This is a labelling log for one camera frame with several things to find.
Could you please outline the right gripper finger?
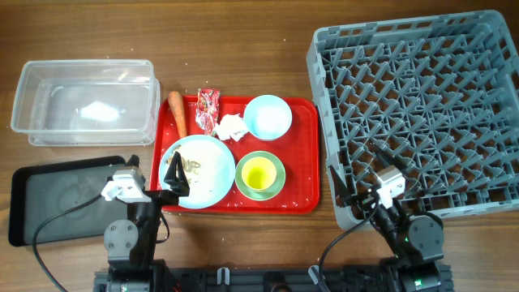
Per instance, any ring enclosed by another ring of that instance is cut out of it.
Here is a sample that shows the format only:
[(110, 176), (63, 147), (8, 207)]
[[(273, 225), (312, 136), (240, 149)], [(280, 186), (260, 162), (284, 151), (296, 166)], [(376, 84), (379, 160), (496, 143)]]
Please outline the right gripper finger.
[(375, 153), (376, 172), (395, 166), (405, 177), (409, 176), (408, 165), (401, 158), (393, 156), (388, 150), (383, 150), (377, 144), (371, 144), (371, 147)]
[(328, 169), (332, 178), (336, 206), (340, 208), (350, 206), (353, 203), (353, 199), (347, 183), (341, 179), (339, 173), (336, 172), (331, 165), (328, 167)]

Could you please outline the light blue plate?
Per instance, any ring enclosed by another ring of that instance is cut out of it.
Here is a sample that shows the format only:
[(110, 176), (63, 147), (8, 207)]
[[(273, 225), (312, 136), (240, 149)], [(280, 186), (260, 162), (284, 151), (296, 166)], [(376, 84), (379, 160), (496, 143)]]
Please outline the light blue plate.
[(207, 135), (190, 135), (165, 150), (158, 165), (161, 188), (168, 187), (164, 177), (169, 165), (165, 161), (177, 145), (193, 149), (196, 160), (201, 164), (198, 175), (186, 174), (190, 193), (187, 197), (181, 197), (178, 205), (187, 209), (202, 209), (221, 201), (234, 184), (236, 164), (229, 148), (220, 140)]

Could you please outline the red snack wrapper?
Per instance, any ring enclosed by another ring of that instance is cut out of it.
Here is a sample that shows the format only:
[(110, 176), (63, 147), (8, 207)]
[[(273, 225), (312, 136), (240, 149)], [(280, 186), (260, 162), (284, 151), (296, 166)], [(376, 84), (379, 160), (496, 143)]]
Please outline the red snack wrapper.
[(212, 88), (199, 88), (196, 102), (195, 121), (205, 135), (215, 135), (214, 127), (219, 117), (221, 92)]

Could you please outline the white tissue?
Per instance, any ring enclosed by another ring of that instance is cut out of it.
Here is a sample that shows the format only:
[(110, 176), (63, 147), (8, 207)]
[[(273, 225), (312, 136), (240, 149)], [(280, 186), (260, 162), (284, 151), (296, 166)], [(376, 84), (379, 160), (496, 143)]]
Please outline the white tissue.
[(216, 124), (213, 132), (219, 140), (238, 142), (248, 132), (248, 128), (239, 114), (227, 114)]

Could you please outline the orange carrot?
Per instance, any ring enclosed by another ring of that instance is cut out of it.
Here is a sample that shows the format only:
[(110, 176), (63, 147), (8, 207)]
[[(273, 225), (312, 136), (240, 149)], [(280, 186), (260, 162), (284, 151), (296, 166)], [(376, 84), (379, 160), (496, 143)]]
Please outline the orange carrot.
[(187, 137), (187, 122), (182, 95), (179, 92), (170, 92), (168, 96), (168, 103), (177, 124), (179, 137)]

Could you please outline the yellow cup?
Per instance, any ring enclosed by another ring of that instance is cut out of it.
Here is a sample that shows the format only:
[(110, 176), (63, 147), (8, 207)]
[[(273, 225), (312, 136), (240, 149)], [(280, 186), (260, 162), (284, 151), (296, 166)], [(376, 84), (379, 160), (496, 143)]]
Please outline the yellow cup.
[(275, 182), (277, 169), (268, 158), (253, 157), (243, 165), (241, 176), (248, 188), (265, 191)]

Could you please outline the light blue bowl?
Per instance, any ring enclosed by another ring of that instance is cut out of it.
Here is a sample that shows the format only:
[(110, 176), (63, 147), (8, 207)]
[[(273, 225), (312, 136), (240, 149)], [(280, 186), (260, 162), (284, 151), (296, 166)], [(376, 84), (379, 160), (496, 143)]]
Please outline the light blue bowl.
[(248, 131), (264, 141), (281, 138), (289, 130), (292, 120), (292, 110), (287, 102), (273, 95), (252, 99), (243, 113)]

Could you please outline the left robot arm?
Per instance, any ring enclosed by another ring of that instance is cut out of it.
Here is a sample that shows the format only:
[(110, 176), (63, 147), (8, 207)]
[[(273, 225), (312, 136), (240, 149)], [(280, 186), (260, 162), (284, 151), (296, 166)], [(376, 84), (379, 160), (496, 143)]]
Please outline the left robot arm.
[(95, 291), (180, 291), (180, 283), (164, 260), (154, 258), (162, 208), (177, 205), (190, 188), (182, 167), (182, 157), (176, 152), (166, 171), (168, 188), (158, 191), (145, 189), (145, 178), (139, 168), (139, 158), (132, 156), (125, 166), (107, 179), (101, 195), (107, 201), (120, 200), (127, 205), (127, 218), (109, 224), (104, 232), (109, 269), (97, 273)]

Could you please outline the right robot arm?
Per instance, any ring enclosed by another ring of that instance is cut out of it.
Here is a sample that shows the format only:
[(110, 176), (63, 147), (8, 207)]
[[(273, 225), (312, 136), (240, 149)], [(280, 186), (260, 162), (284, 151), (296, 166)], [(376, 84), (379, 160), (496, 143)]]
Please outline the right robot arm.
[(332, 248), (346, 236), (370, 223), (384, 238), (393, 257), (382, 259), (375, 266), (346, 267), (345, 284), (355, 291), (445, 291), (444, 278), (438, 261), (444, 258), (444, 225), (429, 212), (407, 213), (397, 197), (406, 193), (409, 180), (403, 162), (378, 146), (375, 157), (383, 169), (375, 173), (376, 184), (359, 195), (352, 195), (346, 182), (330, 165), (332, 186), (339, 208), (355, 207), (367, 212), (367, 217), (337, 236), (324, 250), (319, 264), (317, 284), (329, 288), (324, 280), (324, 259)]

